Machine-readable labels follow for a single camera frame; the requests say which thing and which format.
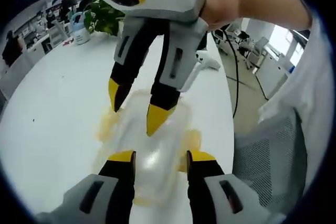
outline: green leaves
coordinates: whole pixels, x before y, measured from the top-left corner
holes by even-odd
[[[118,21],[124,18],[123,12],[104,0],[93,0],[88,7],[90,10],[85,13],[84,25],[90,33],[95,30],[115,36],[118,34]]]

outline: floor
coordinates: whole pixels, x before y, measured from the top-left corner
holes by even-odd
[[[237,90],[235,58],[228,43],[223,46],[223,50],[227,54],[221,50],[219,50],[219,53],[227,76],[233,111],[236,104]],[[262,93],[257,78],[252,74],[251,70],[247,70],[244,57],[239,52],[236,52],[236,55],[238,57],[239,93],[234,128],[236,133],[247,134],[258,124],[258,109],[267,100]]]

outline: transparent plastic lid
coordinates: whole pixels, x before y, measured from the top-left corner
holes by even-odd
[[[94,164],[95,173],[116,152],[136,151],[135,198],[138,205],[164,203],[180,169],[186,151],[186,133],[191,118],[190,107],[180,99],[166,122],[151,136],[146,134],[149,91],[132,93],[125,109],[105,115],[100,129],[103,145]]]

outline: white table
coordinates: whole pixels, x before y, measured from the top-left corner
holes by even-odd
[[[60,44],[43,57],[16,89],[0,123],[0,157],[9,181],[33,213],[51,211],[63,194],[92,172],[100,143],[96,132],[110,106],[107,84],[117,39],[93,34],[86,44]],[[132,90],[149,89],[163,38],[151,46]],[[208,51],[222,65],[212,36]],[[182,94],[192,106],[191,128],[202,133],[201,150],[232,172],[234,127],[223,65],[203,70]],[[133,206],[130,223],[192,223],[186,175],[179,173],[169,205]]]

